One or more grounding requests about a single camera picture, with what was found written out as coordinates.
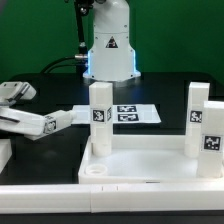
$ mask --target warning label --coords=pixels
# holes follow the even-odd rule
[[[116,41],[114,40],[114,37],[111,37],[106,48],[118,48]]]

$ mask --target circular hole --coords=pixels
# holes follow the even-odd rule
[[[107,167],[102,164],[92,164],[86,167],[85,173],[90,176],[105,176]]]

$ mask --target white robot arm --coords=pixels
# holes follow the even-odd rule
[[[129,43],[129,5],[125,0],[96,1],[93,10],[94,44],[84,78],[125,85],[140,76]]]
[[[41,116],[9,108],[19,99],[30,100],[36,94],[27,82],[4,82],[0,85],[0,129],[35,140],[71,125],[72,111],[57,111]]]

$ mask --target green wall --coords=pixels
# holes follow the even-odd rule
[[[0,15],[0,77],[39,72],[77,52],[73,0],[8,0]],[[143,72],[198,71],[224,83],[223,0],[129,0],[131,44]],[[85,18],[91,37],[91,17]],[[57,71],[74,72],[74,69]]]

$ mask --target white platform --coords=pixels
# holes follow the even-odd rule
[[[208,181],[196,176],[198,160],[184,155],[184,144],[185,136],[114,135],[112,154],[96,157],[89,138],[79,170],[79,183]]]
[[[118,112],[118,107],[135,107],[136,111],[122,111]],[[89,124],[90,123],[90,106],[89,105],[75,105],[73,111],[76,114],[72,124]],[[137,115],[138,120],[123,120],[119,121],[119,115]],[[135,124],[135,123],[160,123],[160,117],[154,104],[124,104],[113,105],[113,123],[114,124]]]

